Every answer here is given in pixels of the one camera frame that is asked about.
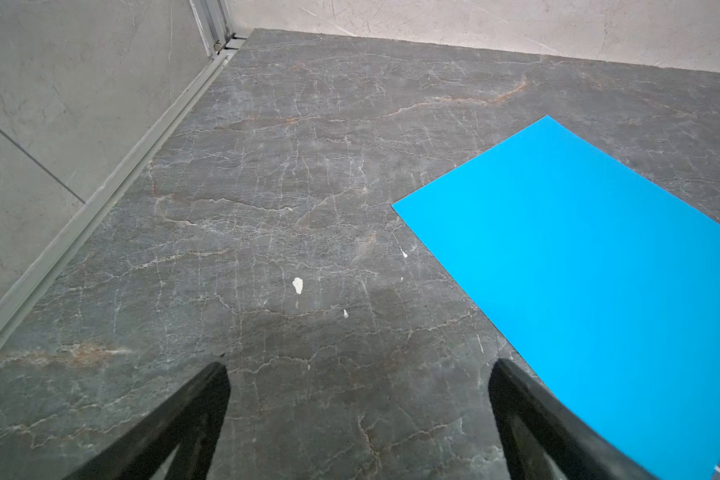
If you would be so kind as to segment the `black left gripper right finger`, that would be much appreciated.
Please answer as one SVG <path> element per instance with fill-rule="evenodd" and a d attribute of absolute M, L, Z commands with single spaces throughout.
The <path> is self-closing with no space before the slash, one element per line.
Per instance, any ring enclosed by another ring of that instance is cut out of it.
<path fill-rule="evenodd" d="M 512 479 L 652 479 L 509 359 L 493 365 L 488 394 Z"/>

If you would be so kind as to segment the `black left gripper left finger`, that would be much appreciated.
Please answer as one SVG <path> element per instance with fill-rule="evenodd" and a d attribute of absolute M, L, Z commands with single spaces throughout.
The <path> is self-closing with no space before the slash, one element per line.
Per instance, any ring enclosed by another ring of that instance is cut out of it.
<path fill-rule="evenodd" d="M 168 479 L 205 479 L 231 393 L 225 365 L 212 362 L 69 479 L 150 479 L 167 458 Z"/>

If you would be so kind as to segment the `blue square paper sheet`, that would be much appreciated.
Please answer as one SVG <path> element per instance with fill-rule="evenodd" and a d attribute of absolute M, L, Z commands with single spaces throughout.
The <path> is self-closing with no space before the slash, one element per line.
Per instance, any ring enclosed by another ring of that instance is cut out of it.
<path fill-rule="evenodd" d="M 720 225 L 543 117 L 394 210 L 552 393 L 662 479 L 720 461 Z"/>

